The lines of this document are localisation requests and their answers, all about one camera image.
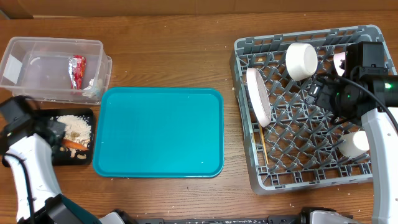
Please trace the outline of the orange carrot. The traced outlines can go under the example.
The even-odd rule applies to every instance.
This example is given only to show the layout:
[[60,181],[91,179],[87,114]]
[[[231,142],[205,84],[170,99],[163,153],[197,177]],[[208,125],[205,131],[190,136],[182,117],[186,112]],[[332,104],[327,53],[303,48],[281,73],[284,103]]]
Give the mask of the orange carrot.
[[79,151],[87,151],[88,150],[88,148],[86,146],[84,146],[82,144],[79,144],[77,142],[68,140],[68,139],[64,139],[62,141],[62,144],[63,144],[63,146],[65,146],[65,147],[67,147],[69,149],[76,149],[76,150],[79,150]]

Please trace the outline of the pink bowl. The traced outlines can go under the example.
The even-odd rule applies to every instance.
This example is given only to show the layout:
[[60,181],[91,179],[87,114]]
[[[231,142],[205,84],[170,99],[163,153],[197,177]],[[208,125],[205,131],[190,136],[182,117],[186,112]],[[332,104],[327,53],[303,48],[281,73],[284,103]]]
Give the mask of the pink bowl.
[[346,52],[341,52],[333,56],[333,64],[338,76],[342,76],[345,72],[345,55]]

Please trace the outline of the white bowl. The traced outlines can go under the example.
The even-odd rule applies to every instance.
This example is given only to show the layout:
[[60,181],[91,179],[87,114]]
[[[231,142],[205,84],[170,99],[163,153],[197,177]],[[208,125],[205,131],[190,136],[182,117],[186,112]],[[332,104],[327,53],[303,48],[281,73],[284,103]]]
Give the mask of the white bowl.
[[295,81],[311,77],[318,67],[315,48],[306,43],[290,44],[286,50],[285,65],[291,79]]

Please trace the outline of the white paper cup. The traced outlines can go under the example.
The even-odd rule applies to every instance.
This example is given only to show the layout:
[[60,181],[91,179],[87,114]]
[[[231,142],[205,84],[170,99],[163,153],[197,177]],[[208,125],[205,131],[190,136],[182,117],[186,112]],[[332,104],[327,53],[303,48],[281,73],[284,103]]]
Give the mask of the white paper cup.
[[343,142],[338,149],[342,155],[355,158],[369,151],[368,138],[365,131],[344,134],[340,137]]

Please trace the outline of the pink plate with food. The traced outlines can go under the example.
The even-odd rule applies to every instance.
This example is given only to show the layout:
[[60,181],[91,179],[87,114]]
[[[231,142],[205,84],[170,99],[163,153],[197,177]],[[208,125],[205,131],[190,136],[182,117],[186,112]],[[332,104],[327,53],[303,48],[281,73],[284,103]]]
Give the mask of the pink plate with food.
[[266,127],[271,123],[271,104],[260,71],[256,68],[248,68],[246,83],[256,118],[262,127]]

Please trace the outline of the wooden chopstick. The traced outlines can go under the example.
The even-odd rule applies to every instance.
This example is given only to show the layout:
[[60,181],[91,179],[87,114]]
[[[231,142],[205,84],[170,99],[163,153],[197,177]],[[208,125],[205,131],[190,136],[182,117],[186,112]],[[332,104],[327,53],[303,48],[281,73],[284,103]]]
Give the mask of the wooden chopstick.
[[256,140],[255,140],[255,137],[254,137],[254,133],[251,133],[251,139],[252,139],[252,143],[253,143],[253,144],[256,144]]
[[259,135],[260,135],[260,139],[261,139],[261,144],[262,144],[262,148],[263,148],[263,153],[264,153],[264,159],[265,159],[265,163],[267,165],[267,167],[269,166],[269,160],[268,160],[268,155],[267,155],[267,150],[266,150],[266,142],[264,139],[264,133],[263,133],[263,128],[262,126],[259,124]]

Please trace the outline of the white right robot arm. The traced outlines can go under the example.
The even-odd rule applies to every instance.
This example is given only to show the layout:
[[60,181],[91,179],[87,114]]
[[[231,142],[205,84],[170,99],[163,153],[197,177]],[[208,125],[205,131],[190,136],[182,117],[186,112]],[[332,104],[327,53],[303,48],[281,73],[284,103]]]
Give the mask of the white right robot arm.
[[315,75],[306,103],[366,132],[373,168],[373,223],[397,223],[397,76],[389,74],[381,42],[347,46],[344,73]]

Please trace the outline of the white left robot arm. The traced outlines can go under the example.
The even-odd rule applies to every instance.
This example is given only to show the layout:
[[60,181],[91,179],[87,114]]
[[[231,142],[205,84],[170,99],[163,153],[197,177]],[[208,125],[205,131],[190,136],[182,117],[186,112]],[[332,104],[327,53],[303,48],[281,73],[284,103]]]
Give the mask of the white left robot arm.
[[6,121],[1,131],[2,162],[12,170],[17,190],[18,223],[35,223],[45,201],[61,194],[52,165],[53,147],[60,147],[64,123],[44,120],[29,96],[13,96],[1,103]]

